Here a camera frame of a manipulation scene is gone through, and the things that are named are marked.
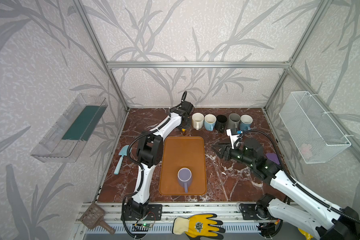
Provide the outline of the light blue mug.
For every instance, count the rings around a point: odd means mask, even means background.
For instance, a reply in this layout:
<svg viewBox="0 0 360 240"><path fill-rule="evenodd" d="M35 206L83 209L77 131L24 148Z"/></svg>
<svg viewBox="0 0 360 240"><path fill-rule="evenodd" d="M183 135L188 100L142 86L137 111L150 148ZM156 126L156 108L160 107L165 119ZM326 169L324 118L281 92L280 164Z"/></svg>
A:
<svg viewBox="0 0 360 240"><path fill-rule="evenodd" d="M213 131L215 128L217 118L215 115L207 114L204 118L204 127L207 131Z"/></svg>

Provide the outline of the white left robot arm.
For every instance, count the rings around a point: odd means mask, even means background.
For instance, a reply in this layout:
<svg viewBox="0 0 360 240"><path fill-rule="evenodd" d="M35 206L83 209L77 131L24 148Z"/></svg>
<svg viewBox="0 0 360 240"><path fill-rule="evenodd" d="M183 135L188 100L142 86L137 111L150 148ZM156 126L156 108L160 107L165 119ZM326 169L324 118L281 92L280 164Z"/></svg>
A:
<svg viewBox="0 0 360 240"><path fill-rule="evenodd" d="M164 153L165 138L176 128L189 122L194 105L186 101L187 91L183 92L181 102L168 109L166 118L149 131L143 131L127 149L127 158L139 167L134 192L123 197L121 220L127 234L134 240L141 240L145 234L133 234L127 227L128 217L138 221L148 215L150 186L156 166Z"/></svg>

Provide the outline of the teal dotted mug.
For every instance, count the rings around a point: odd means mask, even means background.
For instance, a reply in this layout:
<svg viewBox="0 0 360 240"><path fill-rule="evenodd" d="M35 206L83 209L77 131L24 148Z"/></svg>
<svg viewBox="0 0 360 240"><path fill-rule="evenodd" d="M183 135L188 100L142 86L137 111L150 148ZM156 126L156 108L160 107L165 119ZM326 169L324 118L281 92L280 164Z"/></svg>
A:
<svg viewBox="0 0 360 240"><path fill-rule="evenodd" d="M251 129L253 118L249 115L242 115L240 121L240 130L246 132Z"/></svg>

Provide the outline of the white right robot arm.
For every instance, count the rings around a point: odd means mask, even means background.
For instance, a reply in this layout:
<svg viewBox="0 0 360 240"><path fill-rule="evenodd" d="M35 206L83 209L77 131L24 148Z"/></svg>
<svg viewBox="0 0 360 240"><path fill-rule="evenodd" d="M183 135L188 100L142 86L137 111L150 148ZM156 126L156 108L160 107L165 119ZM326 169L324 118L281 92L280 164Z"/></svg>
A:
<svg viewBox="0 0 360 240"><path fill-rule="evenodd" d="M220 159L247 165L257 178L300 206L297 209L266 194L257 201L259 216L288 222L317 240L359 240L359 214L350 207L341 208L325 200L289 175L282 163L266 158L263 145L254 138L246 137L249 133L259 132L229 129L230 142L213 145Z"/></svg>

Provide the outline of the grey mug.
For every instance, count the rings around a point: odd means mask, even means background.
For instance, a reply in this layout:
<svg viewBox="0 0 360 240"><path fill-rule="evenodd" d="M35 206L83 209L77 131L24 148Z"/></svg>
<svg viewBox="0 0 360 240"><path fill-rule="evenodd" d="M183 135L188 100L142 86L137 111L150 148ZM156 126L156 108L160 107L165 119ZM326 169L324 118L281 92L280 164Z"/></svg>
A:
<svg viewBox="0 0 360 240"><path fill-rule="evenodd" d="M227 122L227 129L240 129L240 122L241 122L241 116L236 114L236 113L232 113L229 115L228 117L228 122Z"/></svg>

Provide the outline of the black mug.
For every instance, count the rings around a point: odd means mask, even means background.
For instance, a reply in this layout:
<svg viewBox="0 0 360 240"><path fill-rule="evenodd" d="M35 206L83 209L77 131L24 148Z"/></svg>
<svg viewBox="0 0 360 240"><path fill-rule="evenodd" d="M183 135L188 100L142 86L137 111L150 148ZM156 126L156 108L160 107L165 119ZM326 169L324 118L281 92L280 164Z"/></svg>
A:
<svg viewBox="0 0 360 240"><path fill-rule="evenodd" d="M215 130L219 133L224 133L228 118L225 115L218 115L216 118Z"/></svg>

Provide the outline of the purple mug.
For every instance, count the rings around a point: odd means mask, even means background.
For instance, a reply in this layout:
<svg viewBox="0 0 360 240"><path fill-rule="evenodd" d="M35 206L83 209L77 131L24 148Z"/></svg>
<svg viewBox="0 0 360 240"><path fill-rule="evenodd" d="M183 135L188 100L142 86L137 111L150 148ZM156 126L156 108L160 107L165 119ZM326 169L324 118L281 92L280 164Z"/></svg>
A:
<svg viewBox="0 0 360 240"><path fill-rule="evenodd" d="M189 187L193 181L193 175L190 169L181 168L177 174L178 183L184 189L185 193L188 193Z"/></svg>

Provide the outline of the white mug with lettering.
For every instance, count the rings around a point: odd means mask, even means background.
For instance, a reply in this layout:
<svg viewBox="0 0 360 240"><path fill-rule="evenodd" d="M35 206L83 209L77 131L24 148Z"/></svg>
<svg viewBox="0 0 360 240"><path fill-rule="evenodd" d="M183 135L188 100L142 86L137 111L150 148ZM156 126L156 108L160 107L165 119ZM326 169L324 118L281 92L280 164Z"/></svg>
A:
<svg viewBox="0 0 360 240"><path fill-rule="evenodd" d="M192 115L192 127L195 129L195 130L201 130L203 128L203 125L204 125L204 115L201 114L201 113L194 113Z"/></svg>

